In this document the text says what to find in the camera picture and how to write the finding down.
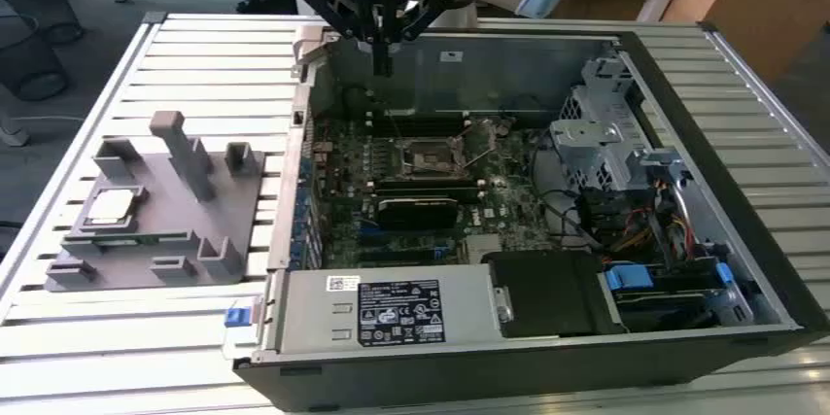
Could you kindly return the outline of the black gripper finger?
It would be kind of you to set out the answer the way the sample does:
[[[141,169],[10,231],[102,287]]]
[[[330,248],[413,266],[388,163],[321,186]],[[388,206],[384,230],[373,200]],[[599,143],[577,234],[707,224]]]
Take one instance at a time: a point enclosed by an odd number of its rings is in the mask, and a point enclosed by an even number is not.
[[[370,54],[374,76],[382,75],[382,36],[374,16],[374,3],[350,0],[304,0],[314,13],[346,39],[364,44]]]
[[[400,2],[388,0],[382,4],[382,75],[392,74],[392,45],[413,41],[425,31],[439,15],[455,6],[456,0],[419,1],[409,10],[397,12]]]

